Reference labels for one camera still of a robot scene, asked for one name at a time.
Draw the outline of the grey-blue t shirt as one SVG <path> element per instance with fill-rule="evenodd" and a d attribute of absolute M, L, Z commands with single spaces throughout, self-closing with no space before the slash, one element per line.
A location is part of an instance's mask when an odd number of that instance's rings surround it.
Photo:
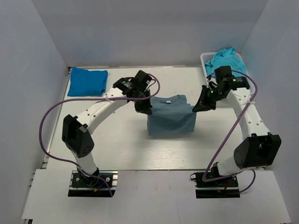
<path fill-rule="evenodd" d="M 187 103 L 185 95 L 153 97 L 150 102 L 152 114 L 147 119 L 150 136 L 194 132 L 196 113 L 192 111 L 193 106 Z"/>

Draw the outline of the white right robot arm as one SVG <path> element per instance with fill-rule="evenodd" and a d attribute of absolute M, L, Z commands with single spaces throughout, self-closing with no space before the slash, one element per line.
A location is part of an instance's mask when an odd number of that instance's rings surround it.
<path fill-rule="evenodd" d="M 215 110 L 216 103 L 225 99 L 237 117 L 209 162 L 202 177 L 204 182 L 230 178 L 246 169 L 270 166 L 282 143 L 280 136 L 272 134 L 266 127 L 256 109 L 254 99 L 258 87 L 254 80 L 243 72 L 236 77 L 234 72 L 230 66 L 217 68 L 214 71 L 216 86 L 202 86 L 200 97 L 192 109 L 193 112 Z M 236 126 L 241 128 L 242 142 L 232 156 L 215 162 Z"/>

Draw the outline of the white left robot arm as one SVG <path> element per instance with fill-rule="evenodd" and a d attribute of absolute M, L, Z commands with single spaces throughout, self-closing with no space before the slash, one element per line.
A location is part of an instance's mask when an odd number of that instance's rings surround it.
<path fill-rule="evenodd" d="M 94 163 L 92 150 L 95 129 L 112 113 L 130 101 L 134 102 L 136 112 L 151 115 L 150 82 L 154 78 L 139 70 L 134 77 L 117 80 L 103 100 L 76 116 L 67 115 L 63 120 L 62 141 L 73 154 L 82 174 L 98 175 L 99 169 Z"/>

